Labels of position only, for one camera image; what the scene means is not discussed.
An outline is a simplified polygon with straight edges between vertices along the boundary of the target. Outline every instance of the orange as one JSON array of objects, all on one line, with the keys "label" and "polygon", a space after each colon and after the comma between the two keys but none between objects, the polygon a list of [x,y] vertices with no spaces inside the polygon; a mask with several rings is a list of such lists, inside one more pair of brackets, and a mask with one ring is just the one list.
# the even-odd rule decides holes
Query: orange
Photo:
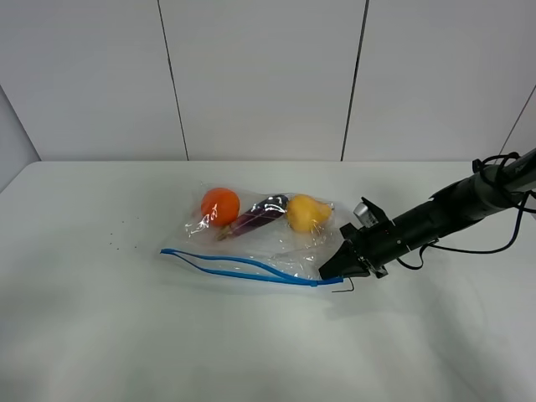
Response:
[{"label": "orange", "polygon": [[238,218],[240,199],[228,188],[213,188],[203,197],[201,213],[208,215],[214,226],[225,226]]}]

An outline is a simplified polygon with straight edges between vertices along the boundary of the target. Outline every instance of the wire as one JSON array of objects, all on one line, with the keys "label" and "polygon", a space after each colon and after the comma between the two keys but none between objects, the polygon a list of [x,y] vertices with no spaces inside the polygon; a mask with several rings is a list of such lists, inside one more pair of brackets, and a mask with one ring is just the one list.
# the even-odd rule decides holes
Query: wire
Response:
[{"label": "wire", "polygon": [[[434,241],[432,241],[430,243],[427,243],[427,244],[423,245],[422,247],[420,247],[420,249],[419,249],[420,265],[409,265],[409,264],[403,262],[400,258],[397,258],[396,260],[403,267],[408,268],[409,270],[419,270],[425,264],[425,262],[423,260],[423,254],[424,254],[425,250],[427,248],[429,248],[429,247],[431,247],[433,249],[452,251],[452,252],[455,252],[455,253],[477,254],[477,255],[496,254],[496,253],[500,253],[501,251],[505,251],[505,250],[509,249],[510,247],[512,247],[512,245],[518,239],[519,230],[521,229],[521,220],[523,219],[523,213],[525,213],[525,212],[529,212],[531,214],[536,213],[536,209],[531,209],[531,208],[526,208],[525,207],[525,205],[527,204],[527,201],[528,201],[528,197],[536,198],[536,193],[534,191],[526,192],[523,195],[523,198],[521,199],[521,203],[519,203],[519,205],[517,205],[516,203],[514,203],[508,197],[508,194],[506,193],[506,191],[504,190],[504,188],[502,187],[502,185],[500,183],[501,172],[503,171],[504,167],[506,166],[506,163],[508,162],[508,160],[509,159],[518,159],[518,158],[519,158],[519,154],[517,154],[516,152],[512,152],[512,153],[509,153],[508,155],[496,155],[495,157],[488,157],[488,158],[484,159],[481,162],[480,161],[477,162],[478,163],[477,169],[478,169],[478,172],[480,174],[480,177],[482,178],[482,181],[484,183],[492,186],[493,188],[495,188],[501,194],[501,196],[509,204],[511,204],[512,207],[514,207],[514,208],[516,208],[518,210],[518,216],[516,217],[516,223],[515,223],[515,225],[513,227],[512,238],[510,239],[510,241],[508,241],[508,243],[506,245],[504,245],[503,247],[500,247],[498,249],[495,249],[495,250],[464,250],[464,249],[452,249],[451,247],[444,247],[442,245],[436,245],[436,243],[439,240],[434,240]],[[484,175],[484,173],[483,173],[484,167],[486,166],[486,164],[488,162],[498,160],[498,159],[502,159],[502,161],[498,166],[497,174],[495,175],[495,180],[491,181]]]},{"label": "wire", "polygon": [[[490,162],[490,161],[493,161],[493,160],[498,160],[498,159],[502,159],[501,161],[501,164],[499,165],[498,167],[498,170],[497,170],[497,174],[495,175],[495,181],[491,181],[490,179],[488,179],[486,177],[486,175],[484,174],[484,168],[486,167],[487,163]],[[517,152],[511,152],[509,153],[508,155],[496,155],[495,157],[488,157],[486,159],[484,159],[483,161],[477,161],[477,168],[478,168],[478,173],[480,175],[480,178],[482,179],[482,181],[487,184],[488,186],[491,186],[493,187],[494,189],[497,190],[497,192],[499,193],[499,195],[513,208],[515,209],[520,209],[522,210],[523,212],[529,212],[531,214],[536,214],[536,209],[531,209],[531,208],[525,208],[525,207],[522,207],[520,205],[517,205],[516,203],[514,203],[510,197],[508,197],[508,193],[504,190],[503,186],[498,183],[500,182],[500,179],[501,179],[501,172],[503,171],[503,168],[504,166],[506,165],[506,162],[509,160],[509,159],[519,159],[519,154]],[[533,191],[530,191],[528,192],[530,195],[532,195],[533,197],[534,196],[534,192]]]},{"label": "wire", "polygon": [[352,289],[344,289],[343,291],[332,291],[332,293],[346,293],[347,291],[353,291],[355,287],[353,287],[352,278],[349,276],[348,279],[350,280],[350,283],[352,284]]}]

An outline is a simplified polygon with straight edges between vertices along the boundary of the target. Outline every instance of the black cable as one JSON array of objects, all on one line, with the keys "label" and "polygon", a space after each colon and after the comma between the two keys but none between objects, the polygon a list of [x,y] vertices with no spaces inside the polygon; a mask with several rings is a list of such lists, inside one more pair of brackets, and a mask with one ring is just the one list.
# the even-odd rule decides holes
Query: black cable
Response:
[{"label": "black cable", "polygon": [[515,243],[515,241],[518,239],[519,230],[521,229],[521,220],[523,218],[523,213],[528,212],[530,210],[530,209],[525,208],[525,204],[527,203],[528,197],[531,196],[531,195],[533,195],[532,192],[526,192],[524,194],[523,199],[521,200],[521,203],[518,206],[518,216],[516,218],[516,223],[515,223],[514,228],[513,228],[512,238],[503,247],[500,247],[500,248],[495,249],[495,250],[482,250],[482,251],[480,251],[480,250],[452,249],[451,247],[443,247],[441,245],[435,245],[435,243],[438,241],[438,240],[436,240],[434,242],[427,243],[427,244],[423,245],[422,247],[420,247],[420,249],[419,249],[420,265],[406,264],[400,258],[397,258],[396,260],[405,268],[408,268],[410,270],[419,270],[425,264],[425,262],[424,262],[424,260],[422,258],[422,255],[423,255],[423,253],[425,252],[425,250],[428,247],[431,247],[431,248],[434,248],[434,249],[439,249],[439,250],[445,250],[445,251],[453,251],[455,253],[478,254],[478,255],[496,254],[496,253],[500,253],[501,251],[505,251],[505,250],[509,249]]},{"label": "black cable", "polygon": [[[486,167],[486,164],[490,161],[493,161],[493,160],[498,160],[498,159],[502,159],[501,161],[501,164],[499,165],[498,167],[498,170],[497,170],[497,174],[495,175],[495,181],[491,181],[489,180],[486,175],[484,174],[484,168]],[[531,214],[536,214],[536,209],[531,209],[531,208],[525,208],[525,207],[522,207],[520,205],[517,205],[516,203],[514,203],[509,197],[508,197],[508,193],[506,191],[504,191],[504,188],[501,186],[500,183],[500,180],[501,180],[501,172],[503,171],[503,168],[504,166],[506,165],[506,162],[509,160],[509,159],[519,159],[519,154],[517,152],[511,152],[509,153],[508,155],[496,155],[494,157],[488,157],[486,159],[484,159],[483,161],[479,161],[478,163],[478,172],[479,172],[479,175],[480,175],[480,178],[482,179],[482,181],[487,184],[488,186],[491,186],[493,187],[494,189],[497,190],[497,192],[499,193],[499,195],[512,207],[512,208],[515,208],[515,209],[519,209],[519,210],[522,210],[523,212],[529,212]]]}]

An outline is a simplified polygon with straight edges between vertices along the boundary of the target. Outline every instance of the white wall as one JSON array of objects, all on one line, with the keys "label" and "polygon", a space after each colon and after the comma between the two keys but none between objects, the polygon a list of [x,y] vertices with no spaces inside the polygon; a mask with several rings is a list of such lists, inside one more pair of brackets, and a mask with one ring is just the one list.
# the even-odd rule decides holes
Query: white wall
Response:
[{"label": "white wall", "polygon": [[192,159],[339,160],[364,0],[161,0]]},{"label": "white wall", "polygon": [[43,160],[185,158],[156,0],[3,0],[0,54]]},{"label": "white wall", "polygon": [[26,165],[39,160],[0,87],[0,192]]},{"label": "white wall", "polygon": [[534,0],[371,0],[345,160],[497,154],[536,77]]}]

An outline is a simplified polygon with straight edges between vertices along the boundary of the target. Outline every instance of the panel seam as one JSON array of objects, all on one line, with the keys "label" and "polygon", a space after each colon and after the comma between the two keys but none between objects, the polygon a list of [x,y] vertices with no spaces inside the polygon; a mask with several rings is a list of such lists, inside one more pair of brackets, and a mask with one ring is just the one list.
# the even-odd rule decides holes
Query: panel seam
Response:
[{"label": "panel seam", "polygon": [[348,103],[348,114],[346,117],[346,127],[344,128],[343,149],[341,151],[341,162],[344,160],[344,152],[346,151],[346,140],[348,139],[348,128],[350,127],[350,118],[352,115],[353,95],[355,92],[355,83],[358,78],[359,61],[361,60],[361,48],[363,47],[363,38],[365,36],[365,25],[367,24],[367,15],[369,15],[369,1],[365,1],[365,9],[363,11],[363,21],[361,22],[361,33],[359,35],[358,55],[355,59],[355,67],[353,69],[352,91],[350,92],[350,101]]},{"label": "panel seam", "polygon": [[162,25],[162,33],[164,36],[164,43],[166,44],[166,53],[167,53],[167,61],[168,61],[167,67],[169,68],[169,74],[171,75],[171,82],[173,83],[173,94],[175,95],[175,104],[177,105],[178,122],[181,126],[181,133],[183,134],[184,152],[186,153],[186,160],[189,161],[190,157],[188,155],[188,148],[186,147],[186,137],[184,136],[183,118],[181,116],[181,109],[178,105],[177,86],[175,85],[175,77],[173,75],[171,57],[169,56],[168,37],[166,35],[166,29],[164,27],[164,19],[162,17],[162,7],[160,6],[160,0],[157,0],[157,4],[158,4],[158,13],[160,14],[160,24]]},{"label": "panel seam", "polygon": [[523,105],[523,109],[521,109],[521,112],[519,113],[518,118],[517,118],[516,121],[513,123],[512,130],[510,130],[510,132],[508,133],[508,136],[506,137],[506,140],[505,140],[504,144],[502,145],[502,148],[501,148],[501,151],[499,152],[499,155],[502,155],[502,154],[503,154],[503,150],[504,150],[504,148],[505,148],[505,146],[506,146],[506,143],[508,142],[508,140],[509,140],[510,137],[512,136],[513,131],[515,130],[516,126],[518,125],[518,123],[519,123],[519,119],[521,119],[521,115],[525,112],[525,109],[527,108],[527,105],[528,105],[528,103],[530,102],[530,98],[533,97],[534,90],[536,90],[536,85],[534,86],[533,90],[530,92],[530,95],[528,96],[527,101],[526,101],[525,104]]}]

